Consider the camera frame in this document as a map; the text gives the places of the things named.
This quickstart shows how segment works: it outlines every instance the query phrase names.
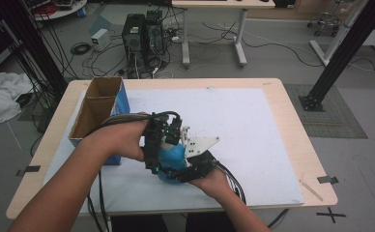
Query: white sheet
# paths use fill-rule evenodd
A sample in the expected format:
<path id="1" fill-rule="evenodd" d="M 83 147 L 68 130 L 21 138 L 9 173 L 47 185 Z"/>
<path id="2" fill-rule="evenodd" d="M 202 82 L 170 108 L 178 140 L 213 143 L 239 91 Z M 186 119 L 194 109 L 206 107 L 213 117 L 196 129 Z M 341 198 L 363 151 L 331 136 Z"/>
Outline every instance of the white sheet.
<path id="1" fill-rule="evenodd" d="M 210 149 L 241 183 L 248 206 L 300 205 L 303 195 L 261 89 L 127 90 L 131 112 L 174 110 L 190 126 L 190 136 L 219 136 Z M 46 183 L 73 151 L 68 134 L 81 97 L 45 175 Z M 169 185 L 143 162 L 122 158 L 102 169 L 109 213 L 207 210 L 220 206 L 189 184 Z M 91 197 L 100 210 L 98 180 Z M 86 204 L 81 213 L 88 212 Z"/>
<path id="2" fill-rule="evenodd" d="M 21 112 L 19 104 L 15 101 L 32 88 L 33 85 L 25 73 L 0 73 L 0 123 L 12 119 Z"/>

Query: black tape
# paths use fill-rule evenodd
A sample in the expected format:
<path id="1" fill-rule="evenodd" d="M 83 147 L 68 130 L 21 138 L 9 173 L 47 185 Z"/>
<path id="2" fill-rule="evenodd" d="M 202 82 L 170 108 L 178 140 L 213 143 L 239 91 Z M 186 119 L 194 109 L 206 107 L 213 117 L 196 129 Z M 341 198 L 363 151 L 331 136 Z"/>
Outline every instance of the black tape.
<path id="1" fill-rule="evenodd" d="M 36 166 L 26 166 L 25 170 L 18 170 L 18 171 L 16 171 L 15 176 L 22 177 L 22 176 L 24 176 L 24 174 L 26 172 L 38 172 L 38 171 L 40 171 L 40 168 L 41 167 L 39 165 L 36 165 Z"/>
<path id="2" fill-rule="evenodd" d="M 317 180 L 318 182 L 320 182 L 320 184 L 330 183 L 334 185 L 338 183 L 338 179 L 336 177 L 330 177 L 330 176 L 318 177 Z"/>
<path id="3" fill-rule="evenodd" d="M 316 215 L 317 216 L 328 216 L 328 217 L 331 217 L 332 218 L 332 223 L 335 223 L 335 217 L 343 217 L 343 218 L 347 217 L 346 215 L 343 215 L 343 214 L 334 214 L 332 212 L 332 208 L 330 208 L 330 207 L 327 207 L 327 209 L 329 210 L 328 213 L 316 213 Z"/>

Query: white cloth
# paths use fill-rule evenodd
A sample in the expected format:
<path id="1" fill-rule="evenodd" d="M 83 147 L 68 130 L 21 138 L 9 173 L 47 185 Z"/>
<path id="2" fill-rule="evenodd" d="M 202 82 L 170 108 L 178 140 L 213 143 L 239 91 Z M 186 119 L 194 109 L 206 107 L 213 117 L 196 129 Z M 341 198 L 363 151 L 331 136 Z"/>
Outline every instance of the white cloth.
<path id="1" fill-rule="evenodd" d="M 32 88 L 33 85 L 25 73 L 0 73 L 0 123 L 12 119 L 21 112 L 19 104 L 15 101 Z"/>

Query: desk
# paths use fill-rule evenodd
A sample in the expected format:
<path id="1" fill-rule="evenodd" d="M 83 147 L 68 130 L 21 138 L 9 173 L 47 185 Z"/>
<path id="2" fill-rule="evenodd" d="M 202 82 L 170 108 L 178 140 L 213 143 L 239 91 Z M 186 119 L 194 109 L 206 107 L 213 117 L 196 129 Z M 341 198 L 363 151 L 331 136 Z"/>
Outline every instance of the desk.
<path id="1" fill-rule="evenodd" d="M 182 63 L 188 68 L 190 63 L 189 60 L 189 53 L 188 53 L 188 9 L 197 9 L 197 8 L 206 8 L 206 9 L 237 9 L 240 10 L 240 19 L 239 19 L 239 29 L 238 35 L 235 38 L 234 45 L 236 48 L 236 52 L 239 56 L 239 61 L 242 66 L 247 64 L 247 60 L 245 59 L 245 53 L 243 52 L 242 48 L 242 35 L 245 29 L 245 16 L 247 14 L 248 9 L 269 9 L 274 8 L 275 4 L 273 1 L 269 1 L 267 3 L 262 2 L 260 0 L 226 0 L 226 1 L 180 1 L 180 0 L 173 0 L 172 5 L 174 7 L 184 9 L 184 34 L 183 34 L 183 42 L 182 42 L 182 53 L 183 53 L 183 60 Z M 206 18 L 211 19 L 215 16 L 217 12 L 207 13 Z"/>
<path id="2" fill-rule="evenodd" d="M 72 8 L 70 10 L 57 10 L 54 14 L 51 15 L 39 15 L 35 14 L 35 19 L 37 21 L 47 21 L 54 18 L 70 15 L 72 13 L 75 13 L 85 7 L 85 4 L 88 0 L 80 0 L 80 1 L 73 1 Z"/>
<path id="3" fill-rule="evenodd" d="M 23 207 L 43 186 L 46 171 L 58 149 L 80 94 L 87 89 L 90 81 L 80 80 L 70 83 L 62 98 L 36 155 L 30 165 L 40 165 L 39 172 L 28 172 L 23 177 L 7 211 L 8 218 L 16 218 Z M 127 89 L 185 89 L 205 88 L 260 88 L 264 91 L 284 148 L 299 180 L 304 203 L 307 206 L 329 206 L 337 202 L 331 184 L 319 184 L 317 177 L 326 176 L 304 129 L 291 104 L 287 93 L 278 79 L 274 78 L 232 78 L 232 79 L 158 79 L 125 80 Z"/>

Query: human arm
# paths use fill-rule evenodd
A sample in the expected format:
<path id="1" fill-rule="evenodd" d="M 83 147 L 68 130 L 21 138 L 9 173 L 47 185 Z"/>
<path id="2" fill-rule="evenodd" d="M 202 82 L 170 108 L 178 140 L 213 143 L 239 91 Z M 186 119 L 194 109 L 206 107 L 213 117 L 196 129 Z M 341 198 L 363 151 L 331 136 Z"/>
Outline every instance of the human arm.
<path id="1" fill-rule="evenodd" d="M 227 183 L 226 175 L 219 168 L 212 170 L 205 178 L 193 180 L 190 183 L 202 189 L 223 207 L 236 231 L 270 231 L 266 224 L 233 192 Z"/>
<path id="2" fill-rule="evenodd" d="M 147 121 L 102 128 L 85 137 L 25 206 L 9 231 L 70 231 L 103 163 L 113 154 L 143 161 Z"/>

